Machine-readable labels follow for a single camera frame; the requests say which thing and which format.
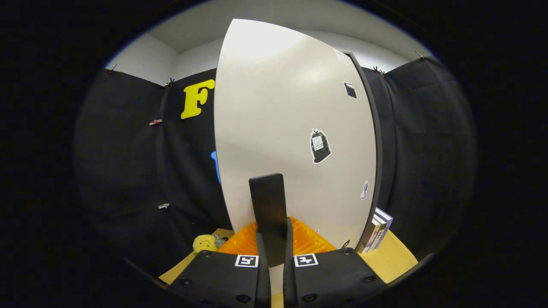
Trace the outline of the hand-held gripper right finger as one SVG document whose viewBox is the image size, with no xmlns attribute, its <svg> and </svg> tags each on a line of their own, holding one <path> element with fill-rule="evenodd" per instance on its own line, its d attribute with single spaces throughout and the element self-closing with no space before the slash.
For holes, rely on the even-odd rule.
<svg viewBox="0 0 548 308">
<path fill-rule="evenodd" d="M 386 289 L 354 249 L 335 249 L 298 219 L 286 222 L 284 307 L 358 308 Z"/>
</svg>

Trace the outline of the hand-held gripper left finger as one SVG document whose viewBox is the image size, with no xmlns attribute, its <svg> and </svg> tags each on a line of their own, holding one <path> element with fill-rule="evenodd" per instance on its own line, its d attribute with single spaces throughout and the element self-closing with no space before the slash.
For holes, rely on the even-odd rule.
<svg viewBox="0 0 548 308">
<path fill-rule="evenodd" d="M 221 246 L 212 234 L 194 240 L 194 251 L 165 274 L 166 284 L 198 308 L 269 308 L 268 259 L 255 222 Z"/>
</svg>

